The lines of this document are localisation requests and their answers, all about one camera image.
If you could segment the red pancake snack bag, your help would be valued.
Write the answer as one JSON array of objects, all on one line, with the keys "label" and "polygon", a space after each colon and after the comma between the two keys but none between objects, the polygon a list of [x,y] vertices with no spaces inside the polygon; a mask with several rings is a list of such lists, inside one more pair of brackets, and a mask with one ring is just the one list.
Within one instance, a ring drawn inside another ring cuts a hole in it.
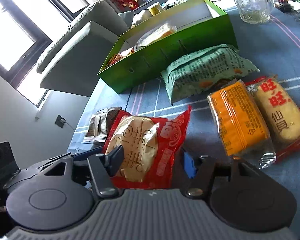
[{"label": "red pancake snack bag", "polygon": [[186,137],[191,109],[174,119],[131,115],[120,110],[103,152],[122,145],[124,160],[111,178],[119,189],[169,189],[176,153]]}]

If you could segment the red noodle snack bag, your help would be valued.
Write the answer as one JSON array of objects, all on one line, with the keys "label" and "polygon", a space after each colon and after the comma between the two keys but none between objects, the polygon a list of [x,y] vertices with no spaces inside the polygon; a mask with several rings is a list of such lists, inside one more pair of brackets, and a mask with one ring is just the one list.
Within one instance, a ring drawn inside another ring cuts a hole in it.
[{"label": "red noodle snack bag", "polygon": [[134,54],[135,51],[136,51],[136,47],[132,47],[132,48],[129,48],[127,50],[124,50],[124,51],[112,56],[110,58],[110,60],[108,61],[106,67],[110,67],[110,66],[114,65],[115,63],[121,61],[122,59],[128,57],[129,55]]}]

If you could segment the silver brown snack packet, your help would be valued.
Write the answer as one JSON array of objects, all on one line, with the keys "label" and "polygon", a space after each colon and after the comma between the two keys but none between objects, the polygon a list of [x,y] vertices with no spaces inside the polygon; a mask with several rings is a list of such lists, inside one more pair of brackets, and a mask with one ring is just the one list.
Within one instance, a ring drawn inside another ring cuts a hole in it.
[{"label": "silver brown snack packet", "polygon": [[109,131],[121,109],[121,107],[109,107],[93,114],[83,142],[92,144],[106,142]]}]

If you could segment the orange rice cracker pack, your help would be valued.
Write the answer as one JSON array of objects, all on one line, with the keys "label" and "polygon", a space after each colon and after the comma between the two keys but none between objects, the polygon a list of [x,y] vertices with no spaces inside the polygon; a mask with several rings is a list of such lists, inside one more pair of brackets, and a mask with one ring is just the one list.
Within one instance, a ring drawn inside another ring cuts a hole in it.
[{"label": "orange rice cracker pack", "polygon": [[258,169],[275,163],[268,126],[241,80],[230,82],[207,99],[228,158],[243,158]]}]

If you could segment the light green snack bag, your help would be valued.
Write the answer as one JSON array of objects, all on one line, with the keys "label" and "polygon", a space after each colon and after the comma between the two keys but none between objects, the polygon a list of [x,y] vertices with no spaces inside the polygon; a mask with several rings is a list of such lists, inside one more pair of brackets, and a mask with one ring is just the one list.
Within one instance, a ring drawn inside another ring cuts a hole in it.
[{"label": "light green snack bag", "polygon": [[161,72],[170,103],[215,90],[260,70],[239,50],[220,44],[180,57]]}]

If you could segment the red Wangwang cracker pack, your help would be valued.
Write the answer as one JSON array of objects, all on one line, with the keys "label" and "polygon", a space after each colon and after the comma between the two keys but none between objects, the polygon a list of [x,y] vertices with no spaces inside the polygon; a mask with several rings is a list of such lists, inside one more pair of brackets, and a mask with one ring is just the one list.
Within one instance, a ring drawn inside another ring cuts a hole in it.
[{"label": "red Wangwang cracker pack", "polygon": [[300,107],[276,77],[259,77],[245,85],[269,128],[276,152],[275,161],[300,150]]}]

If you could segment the grey sofa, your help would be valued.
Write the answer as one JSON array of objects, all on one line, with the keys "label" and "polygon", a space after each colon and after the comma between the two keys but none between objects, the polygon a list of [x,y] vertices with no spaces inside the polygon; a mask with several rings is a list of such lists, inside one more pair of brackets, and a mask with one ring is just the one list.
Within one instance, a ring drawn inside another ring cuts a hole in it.
[{"label": "grey sofa", "polygon": [[102,64],[133,17],[132,11],[118,14],[104,1],[86,7],[37,60],[40,87],[90,97]]}]

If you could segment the green cardboard box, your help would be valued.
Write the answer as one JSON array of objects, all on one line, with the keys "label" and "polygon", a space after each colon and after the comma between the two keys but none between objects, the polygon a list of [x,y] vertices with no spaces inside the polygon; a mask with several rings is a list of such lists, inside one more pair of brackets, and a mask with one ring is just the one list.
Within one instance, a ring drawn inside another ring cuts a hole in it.
[{"label": "green cardboard box", "polygon": [[[147,32],[165,23],[176,33],[109,65],[115,56],[136,45]],[[110,88],[120,94],[140,85],[165,70],[181,56],[219,44],[237,46],[229,15],[209,0],[189,0],[175,5],[123,33],[98,72]]]}]

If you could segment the blue striped tablecloth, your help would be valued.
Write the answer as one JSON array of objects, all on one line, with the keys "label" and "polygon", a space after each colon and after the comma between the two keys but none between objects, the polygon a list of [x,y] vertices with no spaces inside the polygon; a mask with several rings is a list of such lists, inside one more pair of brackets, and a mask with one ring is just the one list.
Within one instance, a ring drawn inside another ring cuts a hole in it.
[{"label": "blue striped tablecloth", "polygon": [[[258,73],[250,74],[247,81],[260,76],[276,75],[294,102],[300,106],[300,24],[292,16],[274,10],[268,23],[244,23],[236,9],[228,11],[234,28],[240,55],[249,59]],[[68,147],[77,153],[91,149],[83,141],[93,113],[108,107],[121,107],[132,114],[174,118],[191,107],[191,121],[187,129],[185,150],[194,154],[224,157],[223,146],[205,94],[192,96],[170,104],[161,78],[138,85],[122,94],[115,93],[99,81]],[[266,169],[266,174],[289,189],[298,202],[291,230],[300,238],[300,149]]]}]

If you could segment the yellow tin can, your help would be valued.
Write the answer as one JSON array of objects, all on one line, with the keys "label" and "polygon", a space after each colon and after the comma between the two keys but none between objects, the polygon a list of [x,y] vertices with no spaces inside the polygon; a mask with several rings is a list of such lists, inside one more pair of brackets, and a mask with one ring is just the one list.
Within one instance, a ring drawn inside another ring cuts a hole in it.
[{"label": "yellow tin can", "polygon": [[164,11],[164,9],[162,8],[162,6],[159,2],[150,5],[147,9],[153,16]]}]

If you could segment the clear glass mug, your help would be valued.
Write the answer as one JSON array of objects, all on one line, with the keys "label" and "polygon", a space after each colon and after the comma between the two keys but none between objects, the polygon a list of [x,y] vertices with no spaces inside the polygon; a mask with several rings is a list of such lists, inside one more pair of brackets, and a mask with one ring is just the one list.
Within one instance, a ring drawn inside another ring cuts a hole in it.
[{"label": "clear glass mug", "polygon": [[262,24],[270,20],[273,0],[234,0],[240,18],[249,24]]}]

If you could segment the wall power socket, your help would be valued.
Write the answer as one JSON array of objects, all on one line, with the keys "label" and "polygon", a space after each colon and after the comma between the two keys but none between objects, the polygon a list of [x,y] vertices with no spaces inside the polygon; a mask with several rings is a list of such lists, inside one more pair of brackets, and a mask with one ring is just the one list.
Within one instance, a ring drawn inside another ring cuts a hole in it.
[{"label": "wall power socket", "polygon": [[66,123],[66,120],[62,116],[58,115],[56,120],[55,120],[55,124],[58,127],[63,128],[65,123]]}]

